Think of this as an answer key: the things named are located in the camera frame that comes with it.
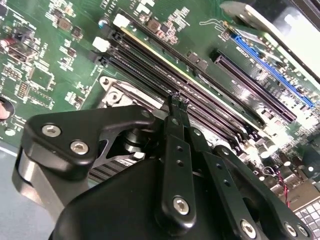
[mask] integrated circuit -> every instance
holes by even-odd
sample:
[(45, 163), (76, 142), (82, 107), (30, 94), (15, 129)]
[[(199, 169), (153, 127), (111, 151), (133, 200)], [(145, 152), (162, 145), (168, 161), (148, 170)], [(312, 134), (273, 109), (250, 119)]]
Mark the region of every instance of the integrated circuit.
[(44, 89), (47, 89), (50, 86), (52, 75), (47, 72), (42, 71), (41, 69), (34, 67), (32, 73), (30, 74), (30, 81), (36, 83)]
[(74, 50), (73, 48), (69, 47), (69, 48), (67, 49), (67, 54), (68, 54), (70, 57), (74, 58), (74, 57), (76, 56), (77, 52), (76, 52), (76, 50)]
[(158, 22), (154, 18), (150, 19), (147, 23), (148, 29), (153, 33), (157, 33), (159, 31), (160, 26), (160, 22)]
[(75, 26), (72, 29), (71, 36), (76, 38), (76, 39), (81, 39), (83, 37), (82, 29), (80, 27), (78, 27), (78, 26)]
[(2, 4), (0, 4), (0, 16), (4, 17), (8, 13), (8, 8)]
[(66, 32), (69, 32), (72, 27), (72, 23), (66, 18), (60, 18), (58, 20), (58, 27)]

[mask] black pcie slot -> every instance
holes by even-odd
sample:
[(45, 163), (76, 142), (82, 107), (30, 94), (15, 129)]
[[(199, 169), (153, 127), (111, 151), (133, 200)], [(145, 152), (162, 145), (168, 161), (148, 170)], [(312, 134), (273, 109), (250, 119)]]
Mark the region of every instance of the black pcie slot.
[(267, 107), (281, 116), (288, 123), (292, 123), (297, 116), (290, 111), (284, 104), (276, 99), (270, 92), (264, 89), (259, 83), (252, 79), (242, 69), (240, 69), (233, 61), (226, 57), (222, 52), (218, 52), (218, 57), (214, 63), (219, 66), (234, 80), (239, 80), (246, 86), (253, 96), (263, 100)]

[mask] black ram slot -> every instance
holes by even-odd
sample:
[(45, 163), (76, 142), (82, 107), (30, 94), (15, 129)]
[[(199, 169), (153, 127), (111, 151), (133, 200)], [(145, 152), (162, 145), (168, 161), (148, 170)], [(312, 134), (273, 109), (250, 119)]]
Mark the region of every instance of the black ram slot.
[[(163, 69), (154, 69), (153, 66), (149, 65), (143, 59), (140, 59), (137, 55), (129, 52), (128, 50), (122, 49), (120, 47), (118, 49), (119, 49), (119, 53), (123, 54), (123, 57), (124, 57), (123, 59), (131, 60), (131, 62), (134, 63), (137, 69), (144, 68), (143, 74), (149, 75), (150, 78), (154, 80), (161, 79), (161, 82), (166, 81), (168, 83), (171, 83), (171, 87), (174, 87), (172, 85), (172, 81), (168, 81), (168, 77), (167, 77), (168, 73), (165, 72)], [(180, 90), (182, 91), (182, 94), (184, 94), (186, 98), (188, 98), (193, 103), (194, 106), (197, 106), (197, 108), (202, 111), (203, 115), (210, 116), (210, 118), (214, 119), (221, 126), (224, 126), (224, 128), (229, 129), (230, 131), (233, 131), (233, 134), (236, 134), (239, 131), (235, 126), (233, 126), (232, 124), (224, 120), (222, 117), (215, 115), (216, 114), (215, 112), (210, 112), (209, 109), (204, 108), (203, 104), (198, 104), (197, 101), (200, 101), (199, 99), (196, 101), (193, 101), (195, 97), (192, 96), (191, 94), (188, 94), (186, 91), (183, 91), (184, 90), (183, 86), (177, 86), (177, 87), (180, 88)]]
[[(131, 62), (128, 60), (129, 60), (128, 58), (122, 59), (118, 55), (115, 55), (110, 58), (110, 63), (112, 65), (114, 65), (115, 67), (123, 70), (129, 76), (132, 76), (133, 78), (135, 78), (139, 81), (143, 81), (144, 83), (146, 83), (149, 86), (151, 82), (150, 82), (150, 78), (146, 77), (147, 76), (146, 72), (143, 71), (143, 73), (142, 73), (141, 71), (133, 69), (132, 66), (135, 66), (137, 63)], [(208, 123), (208, 121), (205, 120), (205, 119), (210, 119), (212, 117), (212, 115), (206, 116), (206, 117), (199, 117), (199, 112), (195, 113), (194, 110), (190, 111), (190, 115), (193, 119), (197, 120), (197, 122), (199, 122), (201, 125), (205, 126), (208, 130), (210, 130), (211, 132), (220, 136), (224, 140), (228, 141), (230, 138), (232, 138), (232, 134), (227, 134), (222, 129), (219, 129), (214, 124), (212, 124), (212, 123), (210, 124), (210, 123)]]
[(214, 107), (219, 111), (222, 112), (224, 115), (228, 116), (229, 118), (237, 121), (240, 125), (246, 124), (242, 118), (237, 116), (231, 111), (226, 111), (226, 107), (222, 105), (220, 102), (215, 100), (212, 96), (210, 96), (208, 93), (202, 91), (198, 86), (195, 84), (192, 84), (192, 82), (187, 79), (185, 76), (183, 76), (181, 73), (176, 71), (172, 66), (166, 64), (165, 62), (161, 61), (157, 57), (155, 57), (150, 51), (145, 49), (143, 46), (139, 45), (138, 43), (135, 43), (133, 40), (124, 40), (123, 41), (126, 45), (131, 47), (132, 49), (135, 49), (136, 51), (141, 52), (141, 54), (148, 59), (150, 63), (154, 64), (154, 67), (161, 73), (164, 73), (166, 76), (170, 76), (171, 78), (177, 79), (181, 83), (185, 83), (189, 89), (191, 89), (193, 92), (195, 92), (198, 96), (201, 96), (206, 102), (203, 102), (204, 104), (207, 104), (208, 106), (214, 105)]
[(233, 96), (228, 90), (226, 90), (221, 84), (219, 84), (213, 77), (209, 76), (207, 73), (205, 73), (201, 68), (199, 68), (196, 64), (189, 61), (187, 57), (179, 53), (177, 50), (175, 50), (173, 47), (169, 46), (167, 43), (161, 41), (153, 32), (151, 32), (147, 27), (144, 25), (141, 25), (137, 20), (135, 20), (132, 16), (130, 16), (128, 13), (126, 13), (124, 10), (120, 10), (119, 13), (123, 16), (125, 16), (130, 22), (141, 32), (143, 32), (145, 35), (147, 35), (152, 41), (154, 41), (158, 47), (161, 47), (163, 49), (164, 53), (167, 53), (169, 56), (173, 56), (179, 61), (185, 63), (190, 69), (194, 70), (194, 72), (200, 73), (205, 79), (208, 80), (214, 87), (216, 87), (221, 93), (226, 95), (228, 98), (230, 98), (234, 103), (241, 106), (247, 113), (250, 113), (250, 115), (254, 116), (255, 119), (261, 124), (264, 125), (264, 121), (262, 118), (252, 109), (250, 109), (246, 104), (241, 102), (239, 99), (237, 99), (235, 96)]

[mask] mounting hole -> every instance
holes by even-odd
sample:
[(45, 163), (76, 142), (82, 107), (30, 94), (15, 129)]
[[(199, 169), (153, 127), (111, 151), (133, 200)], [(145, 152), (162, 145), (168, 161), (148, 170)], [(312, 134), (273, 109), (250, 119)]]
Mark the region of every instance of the mounting hole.
[(176, 164), (178, 164), (178, 166), (181, 168), (184, 166), (184, 162), (181, 160), (176, 161)]
[(228, 182), (228, 180), (223, 180), (224, 184), (227, 186), (227, 187), (231, 187), (230, 183)]
[(216, 164), (216, 167), (217, 167), (218, 169), (222, 170), (222, 166), (221, 166), (219, 163)]
[(184, 149), (183, 149), (182, 147), (180, 147), (180, 146), (177, 146), (176, 149), (177, 149), (179, 152), (183, 152), (183, 151), (184, 151)]

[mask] small black component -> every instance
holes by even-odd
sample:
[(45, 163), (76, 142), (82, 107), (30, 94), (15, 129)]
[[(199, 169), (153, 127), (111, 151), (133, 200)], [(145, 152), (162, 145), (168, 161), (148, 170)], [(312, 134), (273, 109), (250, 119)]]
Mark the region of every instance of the small black component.
[(82, 29), (78, 26), (75, 26), (71, 32), (71, 36), (76, 39), (81, 39), (82, 38)]
[(35, 37), (35, 31), (26, 26), (18, 27), (14, 30), (13, 38), (24, 42), (25, 40), (31, 40)]
[(82, 97), (76, 96), (74, 98), (74, 101), (81, 105), (84, 102), (84, 99)]
[(4, 17), (8, 13), (8, 8), (2, 4), (0, 4), (0, 16)]
[(166, 34), (169, 31), (169, 27), (166, 25), (161, 25), (160, 30)]
[(189, 61), (192, 62), (193, 64), (196, 64), (200, 60), (198, 55), (191, 51), (187, 54), (187, 57)]
[(276, 67), (277, 67), (278, 69), (282, 69), (282, 68), (285, 68), (285, 67), (287, 66), (287, 64), (285, 64), (285, 63), (282, 62), (282, 61), (277, 61), (277, 62), (275, 63), (275, 65), (276, 65)]
[(58, 19), (60, 19), (64, 16), (63, 12), (57, 8), (53, 9), (52, 15), (56, 16)]
[(74, 58), (76, 56), (76, 50), (74, 50), (73, 48), (69, 47), (67, 50), (67, 53), (70, 57)]
[(69, 32), (72, 27), (72, 23), (66, 18), (60, 18), (58, 21), (58, 27), (66, 32)]
[(306, 111), (306, 110), (308, 110), (308, 109), (309, 109), (309, 107), (308, 107), (307, 105), (304, 105), (303, 107), (300, 108), (300, 110), (301, 110), (302, 112), (304, 112), (304, 111)]
[(200, 59), (200, 61), (197, 62), (197, 66), (202, 70), (205, 71), (208, 67), (208, 63), (205, 60)]
[(147, 25), (148, 29), (153, 33), (158, 32), (160, 26), (161, 26), (160, 22), (158, 22), (154, 18), (150, 19), (150, 21), (148, 21), (148, 25)]

